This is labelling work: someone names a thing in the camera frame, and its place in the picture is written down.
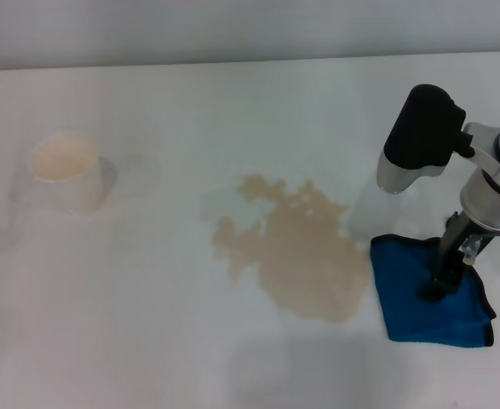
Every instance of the microfiber cloth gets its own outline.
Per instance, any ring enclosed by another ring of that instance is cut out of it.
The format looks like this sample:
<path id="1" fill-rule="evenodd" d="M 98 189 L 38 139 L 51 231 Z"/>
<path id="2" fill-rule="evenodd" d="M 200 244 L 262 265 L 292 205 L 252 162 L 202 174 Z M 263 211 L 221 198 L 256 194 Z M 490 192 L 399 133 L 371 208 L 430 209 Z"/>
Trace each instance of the microfiber cloth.
<path id="1" fill-rule="evenodd" d="M 429 265 L 439 251 L 439 238 L 408 239 L 393 234 L 371 241 L 371 261 L 388 337 L 392 341 L 441 343 L 478 348 L 494 344 L 491 320 L 496 313 L 484 286 L 468 268 L 456 294 L 429 302 L 418 291 L 432 276 Z"/>

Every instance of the white tabletop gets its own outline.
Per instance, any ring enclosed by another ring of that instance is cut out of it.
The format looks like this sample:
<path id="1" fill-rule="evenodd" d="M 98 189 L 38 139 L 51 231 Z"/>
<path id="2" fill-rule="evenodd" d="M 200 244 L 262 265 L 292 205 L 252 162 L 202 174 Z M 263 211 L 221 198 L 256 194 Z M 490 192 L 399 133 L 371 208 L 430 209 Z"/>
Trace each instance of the white tabletop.
<path id="1" fill-rule="evenodd" d="M 499 53 L 0 72 L 0 409 L 500 407 L 500 239 L 492 348 L 382 321 L 369 239 L 441 235 L 473 169 L 375 187 L 420 83 L 500 126 Z M 92 216 L 28 181 L 60 130 L 109 160 Z"/>

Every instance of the white paper cup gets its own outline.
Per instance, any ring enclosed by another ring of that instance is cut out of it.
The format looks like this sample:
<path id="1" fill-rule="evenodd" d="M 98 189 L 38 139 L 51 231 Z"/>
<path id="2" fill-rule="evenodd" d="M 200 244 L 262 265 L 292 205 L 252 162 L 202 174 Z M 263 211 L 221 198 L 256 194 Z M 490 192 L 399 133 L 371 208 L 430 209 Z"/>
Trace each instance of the white paper cup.
<path id="1" fill-rule="evenodd" d="M 32 151 L 30 172 L 63 210 L 86 215 L 104 199 L 98 149 L 90 137 L 63 132 Z"/>

